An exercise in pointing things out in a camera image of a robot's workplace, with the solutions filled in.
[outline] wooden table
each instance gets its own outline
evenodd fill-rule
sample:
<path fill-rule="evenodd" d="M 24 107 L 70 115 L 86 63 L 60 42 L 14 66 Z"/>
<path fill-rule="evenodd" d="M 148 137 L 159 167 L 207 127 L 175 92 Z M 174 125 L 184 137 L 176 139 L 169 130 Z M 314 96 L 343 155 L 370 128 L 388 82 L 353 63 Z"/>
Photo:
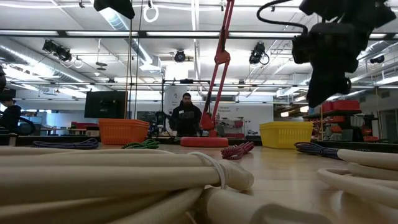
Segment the wooden table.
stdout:
<path fill-rule="evenodd" d="M 173 145 L 161 145 L 160 149 L 177 154 L 199 151 L 221 159 L 220 149 Z M 251 190 L 243 192 L 245 194 L 299 210 L 318 212 L 336 224 L 398 223 L 398 210 L 336 190 L 318 179 L 319 168 L 344 169 L 344 161 L 299 154 L 291 149 L 255 147 L 237 163 L 254 176 L 254 185 Z"/>

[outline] yellow basket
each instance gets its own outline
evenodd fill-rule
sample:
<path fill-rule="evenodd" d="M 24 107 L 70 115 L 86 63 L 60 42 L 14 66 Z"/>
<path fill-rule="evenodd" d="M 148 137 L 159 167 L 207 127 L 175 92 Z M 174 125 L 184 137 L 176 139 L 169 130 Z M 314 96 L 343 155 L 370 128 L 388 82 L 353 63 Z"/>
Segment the yellow basket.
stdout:
<path fill-rule="evenodd" d="M 296 142 L 310 142 L 312 122 L 276 121 L 260 124 L 262 146 L 295 149 Z"/>

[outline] orange basket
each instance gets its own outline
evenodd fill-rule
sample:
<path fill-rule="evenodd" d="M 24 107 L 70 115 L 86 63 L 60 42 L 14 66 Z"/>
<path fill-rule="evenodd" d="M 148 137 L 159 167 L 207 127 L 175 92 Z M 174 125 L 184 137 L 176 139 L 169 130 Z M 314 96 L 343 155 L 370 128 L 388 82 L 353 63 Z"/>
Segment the orange basket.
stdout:
<path fill-rule="evenodd" d="M 147 136 L 149 123 L 137 119 L 99 119 L 101 142 L 105 145 L 125 145 L 142 142 Z"/>

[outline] ceiling beam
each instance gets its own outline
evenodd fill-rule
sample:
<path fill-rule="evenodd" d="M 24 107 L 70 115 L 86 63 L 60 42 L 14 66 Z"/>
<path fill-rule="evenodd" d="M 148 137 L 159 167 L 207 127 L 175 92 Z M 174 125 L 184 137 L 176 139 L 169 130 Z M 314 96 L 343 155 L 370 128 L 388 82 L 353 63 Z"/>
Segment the ceiling beam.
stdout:
<path fill-rule="evenodd" d="M 144 39 L 218 39 L 218 31 L 213 30 L 134 30 L 132 36 Z M 229 39 L 253 40 L 292 40 L 299 32 L 261 32 L 261 31 L 231 31 Z M 369 40 L 398 40 L 396 32 L 378 32 L 371 34 Z M 48 38 L 86 38 L 86 39 L 126 39 L 129 31 L 123 30 L 19 30 L 0 29 L 0 36 L 6 37 L 48 37 Z"/>

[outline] white rope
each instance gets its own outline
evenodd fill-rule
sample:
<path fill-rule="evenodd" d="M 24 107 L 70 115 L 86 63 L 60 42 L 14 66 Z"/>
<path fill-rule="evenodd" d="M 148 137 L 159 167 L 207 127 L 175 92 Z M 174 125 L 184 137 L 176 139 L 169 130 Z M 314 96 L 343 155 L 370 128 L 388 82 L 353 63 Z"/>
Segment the white rope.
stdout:
<path fill-rule="evenodd" d="M 206 154 L 201 153 L 201 152 L 190 152 L 188 154 L 202 157 L 202 158 L 206 159 L 207 161 L 211 162 L 211 165 L 213 165 L 213 167 L 217 170 L 217 173 L 220 177 L 221 189 L 227 189 L 228 186 L 225 183 L 224 170 L 223 170 L 222 166 L 215 159 L 213 159 L 210 156 L 207 156 Z"/>

